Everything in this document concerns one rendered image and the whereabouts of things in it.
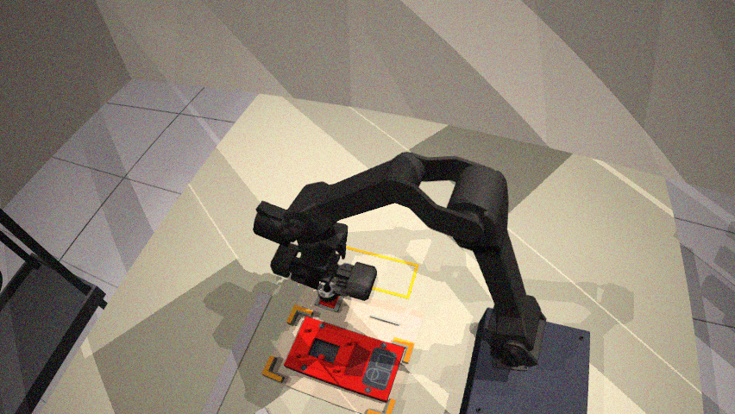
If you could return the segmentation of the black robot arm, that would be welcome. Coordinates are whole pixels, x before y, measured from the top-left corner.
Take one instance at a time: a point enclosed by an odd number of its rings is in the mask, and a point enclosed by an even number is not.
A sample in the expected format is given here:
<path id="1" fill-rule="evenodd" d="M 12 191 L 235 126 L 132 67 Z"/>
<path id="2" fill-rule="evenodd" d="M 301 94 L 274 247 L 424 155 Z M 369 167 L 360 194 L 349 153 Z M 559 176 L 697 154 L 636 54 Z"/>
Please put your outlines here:
<path id="1" fill-rule="evenodd" d="M 439 180 L 455 182 L 447 208 L 419 187 Z M 536 366 L 546 317 L 526 295 L 518 270 L 507 228 L 507 181 L 500 171 L 458 156 L 405 152 L 335 184 L 305 185 L 287 210 L 262 200 L 253 231 L 286 247 L 297 240 L 311 263 L 327 261 L 334 251 L 344 260 L 349 227 L 337 222 L 389 204 L 411 209 L 429 229 L 474 252 L 494 302 L 488 324 L 493 367 Z"/>

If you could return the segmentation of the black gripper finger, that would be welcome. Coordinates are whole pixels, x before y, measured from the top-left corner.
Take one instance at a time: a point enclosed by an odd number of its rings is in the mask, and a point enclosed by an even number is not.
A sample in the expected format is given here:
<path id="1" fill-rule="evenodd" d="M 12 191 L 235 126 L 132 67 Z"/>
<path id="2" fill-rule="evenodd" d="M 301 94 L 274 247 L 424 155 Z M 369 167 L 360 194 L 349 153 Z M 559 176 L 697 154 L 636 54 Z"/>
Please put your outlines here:
<path id="1" fill-rule="evenodd" d="M 298 282 L 300 284 L 303 284 L 303 285 L 307 285 L 307 286 L 309 286 L 310 288 L 313 288 L 313 289 L 317 289 L 317 286 L 319 285 L 319 281 L 318 280 L 309 279 L 309 278 L 306 278 L 306 277 L 300 278 L 300 277 L 291 275 L 291 280 L 292 281 L 296 281 L 296 282 Z"/>
<path id="2" fill-rule="evenodd" d="M 338 286 L 337 283 L 336 283 L 336 286 L 333 289 L 333 293 L 335 295 L 337 295 L 337 296 L 345 296 L 346 297 L 348 295 L 345 293 L 345 289 L 346 288 L 342 288 L 342 287 Z"/>

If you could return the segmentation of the red flat plate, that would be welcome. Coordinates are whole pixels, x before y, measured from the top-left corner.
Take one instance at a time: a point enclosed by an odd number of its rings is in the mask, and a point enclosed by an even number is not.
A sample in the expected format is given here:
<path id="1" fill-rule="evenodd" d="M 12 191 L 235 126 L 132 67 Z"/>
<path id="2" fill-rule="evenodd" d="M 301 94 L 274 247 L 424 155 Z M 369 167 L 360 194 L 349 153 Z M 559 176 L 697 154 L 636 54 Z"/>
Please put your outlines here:
<path id="1" fill-rule="evenodd" d="M 405 347 L 305 317 L 285 367 L 387 402 Z"/>

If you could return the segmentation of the black and grey toy wheel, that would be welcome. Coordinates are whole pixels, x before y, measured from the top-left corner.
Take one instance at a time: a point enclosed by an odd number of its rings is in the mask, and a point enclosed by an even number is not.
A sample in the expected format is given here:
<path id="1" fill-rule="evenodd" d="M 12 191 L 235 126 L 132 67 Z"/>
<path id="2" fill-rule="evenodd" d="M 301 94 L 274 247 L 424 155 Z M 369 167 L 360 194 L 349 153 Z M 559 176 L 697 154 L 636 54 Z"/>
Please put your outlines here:
<path id="1" fill-rule="evenodd" d="M 335 295 L 333 293 L 333 289 L 336 286 L 336 283 L 330 282 L 330 291 L 329 292 L 326 292 L 324 290 L 324 284 L 326 284 L 326 283 L 320 282 L 319 285 L 317 286 L 317 295 L 318 295 L 318 297 L 321 300 L 323 300 L 324 302 L 330 302 L 330 301 L 333 302 L 333 301 L 335 301 L 337 299 L 337 297 L 338 297 L 337 295 Z"/>

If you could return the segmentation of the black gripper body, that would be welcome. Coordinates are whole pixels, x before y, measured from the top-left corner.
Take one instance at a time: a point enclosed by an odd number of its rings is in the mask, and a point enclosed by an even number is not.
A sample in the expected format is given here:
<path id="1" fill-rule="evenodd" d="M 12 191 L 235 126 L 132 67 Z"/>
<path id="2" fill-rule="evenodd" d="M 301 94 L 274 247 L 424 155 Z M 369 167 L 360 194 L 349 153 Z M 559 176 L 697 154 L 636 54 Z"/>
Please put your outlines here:
<path id="1" fill-rule="evenodd" d="M 377 276 L 375 266 L 360 262 L 354 265 L 344 262 L 339 265 L 337 262 L 340 260 L 340 254 L 336 254 L 336 251 L 325 262 L 311 263 L 302 255 L 300 258 L 296 257 L 298 252 L 300 250 L 296 244 L 290 243 L 289 247 L 279 245 L 270 264 L 273 274 L 287 278 L 292 273 L 293 276 L 306 277 L 326 284 L 334 282 L 346 288 L 345 293 L 351 298 L 362 301 L 369 299 Z"/>

